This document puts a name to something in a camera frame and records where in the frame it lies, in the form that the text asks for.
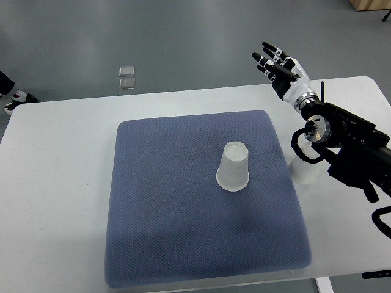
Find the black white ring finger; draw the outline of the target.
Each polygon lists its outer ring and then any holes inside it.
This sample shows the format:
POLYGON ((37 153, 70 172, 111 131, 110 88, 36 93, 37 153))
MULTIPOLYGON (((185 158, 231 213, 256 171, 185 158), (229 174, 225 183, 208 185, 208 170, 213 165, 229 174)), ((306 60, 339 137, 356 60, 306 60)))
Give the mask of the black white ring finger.
MULTIPOLYGON (((274 45, 271 45, 269 43, 266 43, 266 42, 263 42, 262 46, 263 46, 263 48, 272 49, 273 51, 276 50, 276 49, 280 49, 280 48, 278 48, 278 47, 276 47, 274 45)), ((289 56, 283 50, 281 50, 281 51, 282 51, 282 53, 281 53, 280 57, 281 57, 282 60, 285 60, 286 58, 289 58, 289 56)))

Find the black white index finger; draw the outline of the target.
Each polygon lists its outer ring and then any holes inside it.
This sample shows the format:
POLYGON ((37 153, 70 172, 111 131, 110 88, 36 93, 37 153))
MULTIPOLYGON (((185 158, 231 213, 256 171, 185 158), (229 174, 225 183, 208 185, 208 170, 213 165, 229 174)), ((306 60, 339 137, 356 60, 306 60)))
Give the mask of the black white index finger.
POLYGON ((275 63, 258 64, 257 69, 260 70, 271 82, 274 82, 276 78, 275 63))

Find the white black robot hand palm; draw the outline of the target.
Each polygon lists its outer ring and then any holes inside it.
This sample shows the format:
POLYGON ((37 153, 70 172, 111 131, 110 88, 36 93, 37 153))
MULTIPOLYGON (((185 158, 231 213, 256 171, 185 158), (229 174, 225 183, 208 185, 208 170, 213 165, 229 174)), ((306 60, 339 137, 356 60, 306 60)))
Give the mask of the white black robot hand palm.
POLYGON ((279 77, 275 77, 272 81, 272 87, 282 101, 290 103, 293 107, 301 107, 305 99, 315 97, 315 91, 310 87, 310 79, 296 59, 292 57, 282 59, 274 57, 272 60, 294 75, 298 75, 295 81, 288 81, 279 77))

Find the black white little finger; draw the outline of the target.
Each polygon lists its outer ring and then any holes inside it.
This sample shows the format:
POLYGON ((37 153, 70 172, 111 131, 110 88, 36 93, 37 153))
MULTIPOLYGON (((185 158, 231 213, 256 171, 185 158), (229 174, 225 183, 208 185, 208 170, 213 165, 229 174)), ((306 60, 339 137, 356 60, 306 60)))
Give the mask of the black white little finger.
POLYGON ((263 48, 263 51, 273 60, 273 61, 282 61, 280 55, 282 51, 280 49, 272 50, 268 48, 263 48))

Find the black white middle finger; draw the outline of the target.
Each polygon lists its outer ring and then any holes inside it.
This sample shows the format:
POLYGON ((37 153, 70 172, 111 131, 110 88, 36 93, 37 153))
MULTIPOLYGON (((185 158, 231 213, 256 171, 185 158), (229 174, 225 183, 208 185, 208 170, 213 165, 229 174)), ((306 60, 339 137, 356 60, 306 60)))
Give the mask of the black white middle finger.
POLYGON ((262 55, 260 55, 257 52, 252 53, 252 58, 258 62, 259 66, 261 66, 263 68, 269 68, 269 67, 273 67, 275 65, 275 63, 272 60, 269 60, 269 59, 263 57, 262 55))

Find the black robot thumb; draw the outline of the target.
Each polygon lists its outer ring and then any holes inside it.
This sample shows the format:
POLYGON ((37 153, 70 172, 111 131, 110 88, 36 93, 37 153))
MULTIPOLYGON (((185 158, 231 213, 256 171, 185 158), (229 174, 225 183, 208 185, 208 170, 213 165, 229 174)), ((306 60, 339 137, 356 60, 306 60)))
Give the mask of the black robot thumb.
POLYGON ((278 78, 282 78, 288 82, 295 82, 297 79, 300 78, 298 74, 294 74, 290 70, 287 70, 286 68, 274 63, 270 66, 270 72, 274 74, 278 78))

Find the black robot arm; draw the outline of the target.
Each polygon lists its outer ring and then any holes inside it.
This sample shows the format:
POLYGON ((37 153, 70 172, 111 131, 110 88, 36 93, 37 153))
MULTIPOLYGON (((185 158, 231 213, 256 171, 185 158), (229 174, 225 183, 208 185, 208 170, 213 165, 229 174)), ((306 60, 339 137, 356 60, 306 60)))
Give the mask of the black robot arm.
POLYGON ((390 137, 375 124, 324 100, 310 87, 299 62, 264 42, 266 57, 254 52, 257 69, 270 81, 277 96, 290 103, 306 121, 292 136, 291 146, 303 160, 329 163, 328 174, 349 187, 362 189, 367 200, 379 197, 374 189, 390 193, 390 137))

